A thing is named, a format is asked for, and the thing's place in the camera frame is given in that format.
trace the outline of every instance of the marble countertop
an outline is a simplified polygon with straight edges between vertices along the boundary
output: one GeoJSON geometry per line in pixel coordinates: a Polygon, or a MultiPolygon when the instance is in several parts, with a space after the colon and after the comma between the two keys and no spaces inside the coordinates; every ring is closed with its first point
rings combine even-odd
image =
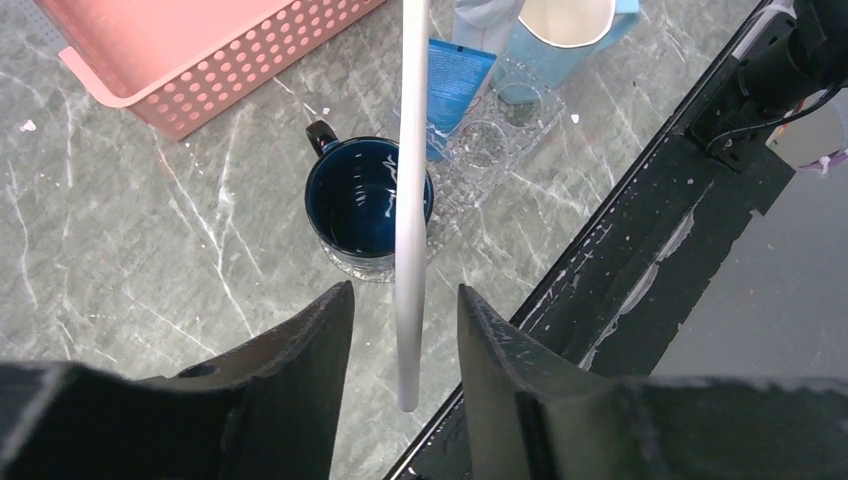
{"type": "MultiPolygon", "coordinates": [[[[428,266],[414,413],[395,406],[392,287],[354,282],[333,478],[382,475],[458,383],[457,285],[511,315],[756,3],[647,0],[627,38],[572,74],[561,121],[428,266]]],[[[434,36],[452,8],[434,2],[434,36]]],[[[400,2],[180,143],[99,105],[13,6],[0,14],[3,359],[173,375],[348,278],[304,213],[315,158],[303,128],[323,117],[340,136],[385,134],[400,2]]]]}

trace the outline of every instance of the blue tube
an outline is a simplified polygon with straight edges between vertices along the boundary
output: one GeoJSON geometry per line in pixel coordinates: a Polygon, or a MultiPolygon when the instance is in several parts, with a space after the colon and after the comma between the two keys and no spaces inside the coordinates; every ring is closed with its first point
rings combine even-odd
{"type": "Polygon", "coordinates": [[[427,77],[427,158],[439,153],[480,89],[496,55],[430,39],[427,77]]]}

